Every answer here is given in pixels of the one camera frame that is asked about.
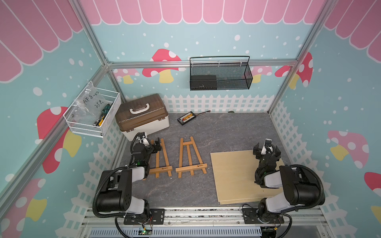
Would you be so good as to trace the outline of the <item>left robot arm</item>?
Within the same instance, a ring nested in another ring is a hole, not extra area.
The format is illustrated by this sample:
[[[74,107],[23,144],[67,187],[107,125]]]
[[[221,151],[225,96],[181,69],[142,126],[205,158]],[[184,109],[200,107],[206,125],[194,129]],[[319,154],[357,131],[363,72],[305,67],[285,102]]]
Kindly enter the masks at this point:
[[[148,201],[134,197],[132,185],[148,177],[151,155],[161,149],[159,138],[150,142],[146,133],[137,133],[130,145],[130,163],[102,172],[93,198],[93,214],[98,218],[129,217],[147,223],[152,217]]]

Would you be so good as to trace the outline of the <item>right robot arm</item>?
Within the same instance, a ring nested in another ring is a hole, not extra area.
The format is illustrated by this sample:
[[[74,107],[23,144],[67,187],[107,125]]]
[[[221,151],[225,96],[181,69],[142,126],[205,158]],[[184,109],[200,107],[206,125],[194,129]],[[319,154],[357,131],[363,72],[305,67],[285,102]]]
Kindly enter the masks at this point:
[[[263,146],[257,143],[253,147],[253,155],[259,160],[255,183],[262,188],[283,189],[278,195],[259,202],[256,210],[259,221],[269,223],[284,213],[324,204],[323,182],[317,173],[300,164],[277,168],[281,151],[272,144],[271,139],[266,139]]]

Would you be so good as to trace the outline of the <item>wooden easel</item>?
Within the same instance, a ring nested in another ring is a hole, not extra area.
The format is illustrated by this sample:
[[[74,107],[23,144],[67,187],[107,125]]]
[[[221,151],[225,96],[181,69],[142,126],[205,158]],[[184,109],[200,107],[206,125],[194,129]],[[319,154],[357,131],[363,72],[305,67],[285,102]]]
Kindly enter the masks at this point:
[[[197,163],[193,163],[192,150],[194,151]],[[203,174],[207,174],[207,163],[204,163],[194,138],[191,136],[189,141],[185,141],[184,138],[180,139],[180,153],[179,153],[179,165],[175,169],[178,174],[178,178],[182,178],[183,173],[190,172],[190,175],[194,176],[194,172],[201,170]]]
[[[156,153],[155,156],[155,168],[150,168],[149,175],[155,175],[156,178],[160,177],[160,174],[167,173],[168,177],[172,177],[173,167],[169,163],[167,149],[163,138],[160,139],[161,151]],[[164,166],[160,166],[160,155],[163,155]]]

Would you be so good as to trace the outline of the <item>plywood board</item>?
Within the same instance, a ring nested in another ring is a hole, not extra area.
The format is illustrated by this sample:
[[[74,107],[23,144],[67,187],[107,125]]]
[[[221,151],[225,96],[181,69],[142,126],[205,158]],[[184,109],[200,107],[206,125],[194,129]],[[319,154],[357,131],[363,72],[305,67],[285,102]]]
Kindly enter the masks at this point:
[[[254,197],[273,197],[282,188],[262,188],[255,183],[255,171],[259,165],[253,152],[231,151],[211,153],[217,200]]]
[[[265,198],[265,197],[254,197],[254,198],[244,198],[244,199],[221,200],[221,201],[219,201],[219,203],[220,203],[220,205],[226,205],[226,204],[259,202],[263,198]]]

